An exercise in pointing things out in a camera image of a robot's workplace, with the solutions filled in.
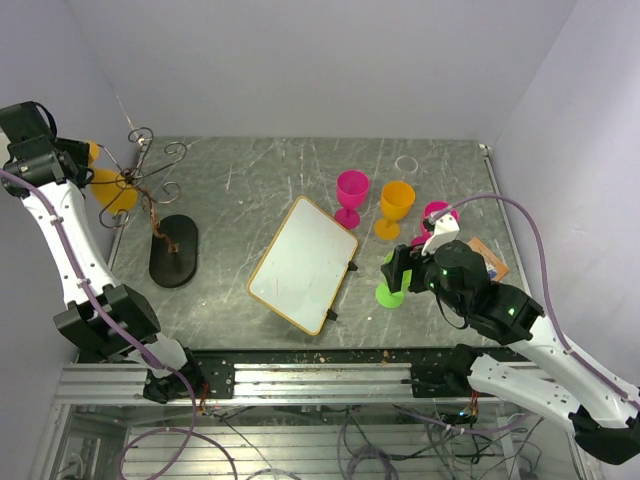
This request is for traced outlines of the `pink wine glass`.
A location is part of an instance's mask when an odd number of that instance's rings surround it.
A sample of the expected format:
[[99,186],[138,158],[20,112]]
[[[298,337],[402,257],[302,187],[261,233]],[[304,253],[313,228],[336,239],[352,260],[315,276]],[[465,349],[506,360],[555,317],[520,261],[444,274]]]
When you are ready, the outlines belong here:
[[334,219],[344,228],[352,230],[360,224],[357,209],[366,200],[369,188],[369,177],[360,170],[346,170],[337,177],[336,197],[340,208],[334,213]]
[[411,245],[413,247],[424,244],[433,233],[432,227],[425,227],[424,221],[434,213],[437,213],[441,210],[445,210],[450,207],[450,204],[445,201],[433,201],[426,205],[423,211],[422,220],[420,224],[421,234],[416,236],[412,241]]

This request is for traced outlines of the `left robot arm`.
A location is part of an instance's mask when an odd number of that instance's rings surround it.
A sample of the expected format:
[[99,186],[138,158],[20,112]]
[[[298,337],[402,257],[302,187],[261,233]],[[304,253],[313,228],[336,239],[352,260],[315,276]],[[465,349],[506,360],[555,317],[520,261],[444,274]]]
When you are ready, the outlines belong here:
[[120,283],[88,226],[83,190],[104,146],[59,136],[44,105],[2,108],[9,159],[1,183],[36,221],[59,272],[65,309],[58,331],[92,362],[132,361],[147,370],[143,395],[165,404],[200,395],[208,384],[190,350],[161,331],[146,298]]

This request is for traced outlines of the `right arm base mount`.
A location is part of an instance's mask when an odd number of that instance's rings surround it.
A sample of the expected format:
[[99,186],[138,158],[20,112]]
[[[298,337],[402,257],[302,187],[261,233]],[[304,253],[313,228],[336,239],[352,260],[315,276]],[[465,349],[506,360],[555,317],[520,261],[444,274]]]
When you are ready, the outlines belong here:
[[473,363],[482,353],[468,345],[458,344],[447,349],[439,361],[413,364],[410,377],[401,381],[409,385],[414,398],[471,396],[468,377]]

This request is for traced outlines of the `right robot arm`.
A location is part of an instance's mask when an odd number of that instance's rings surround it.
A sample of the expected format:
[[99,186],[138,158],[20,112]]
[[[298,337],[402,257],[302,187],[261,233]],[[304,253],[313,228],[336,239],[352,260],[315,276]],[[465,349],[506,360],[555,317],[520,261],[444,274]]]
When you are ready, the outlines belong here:
[[621,465],[638,455],[638,387],[597,379],[576,359],[577,346],[560,340],[543,307],[523,290],[491,280],[484,259],[467,244],[454,240],[425,255],[400,245],[381,272],[392,292],[401,289],[409,272],[410,292],[433,293],[465,326],[524,356],[550,377],[531,377],[459,344],[440,373],[448,393],[475,390],[515,403],[554,421],[607,464]]

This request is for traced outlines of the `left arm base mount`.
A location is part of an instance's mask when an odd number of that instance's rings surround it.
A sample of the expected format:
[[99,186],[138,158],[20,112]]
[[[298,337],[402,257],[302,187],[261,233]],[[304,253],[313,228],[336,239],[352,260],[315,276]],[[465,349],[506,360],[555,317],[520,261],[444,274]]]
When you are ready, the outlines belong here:
[[[179,372],[186,378],[198,399],[231,399],[234,395],[235,369],[222,357],[202,356],[185,349],[187,363]],[[159,404],[189,399],[186,385],[173,372],[157,378],[148,371],[143,397]]]

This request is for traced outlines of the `orange wine glass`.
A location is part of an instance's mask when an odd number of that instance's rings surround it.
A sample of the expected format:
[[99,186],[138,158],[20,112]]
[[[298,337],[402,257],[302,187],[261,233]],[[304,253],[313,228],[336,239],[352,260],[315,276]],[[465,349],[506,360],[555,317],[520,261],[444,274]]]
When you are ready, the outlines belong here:
[[394,240],[400,234],[399,221],[405,218],[416,199],[413,187],[404,181],[391,181],[381,192],[382,217],[374,224],[374,232],[382,240]]
[[89,142],[88,166],[93,171],[89,186],[96,200],[112,215],[128,212],[138,200],[137,191],[126,182],[121,172],[99,168],[95,162],[102,148],[95,142]]

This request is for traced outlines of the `green wine glass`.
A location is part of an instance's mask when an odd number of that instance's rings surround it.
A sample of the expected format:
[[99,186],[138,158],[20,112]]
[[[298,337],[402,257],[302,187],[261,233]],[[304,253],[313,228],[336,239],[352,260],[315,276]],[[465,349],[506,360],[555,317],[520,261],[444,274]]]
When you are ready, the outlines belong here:
[[385,282],[381,282],[375,290],[375,297],[377,302],[384,308],[395,309],[402,305],[405,299],[405,293],[408,291],[408,287],[411,282],[412,272],[407,270],[403,273],[401,290],[396,293],[392,293]]

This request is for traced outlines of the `clear wine glass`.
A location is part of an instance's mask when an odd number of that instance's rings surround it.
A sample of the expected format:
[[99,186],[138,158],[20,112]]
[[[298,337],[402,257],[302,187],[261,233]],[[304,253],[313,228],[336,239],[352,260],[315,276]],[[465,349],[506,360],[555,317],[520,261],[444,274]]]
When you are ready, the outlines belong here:
[[411,156],[401,155],[396,158],[394,168],[398,180],[413,184],[419,171],[419,163]]

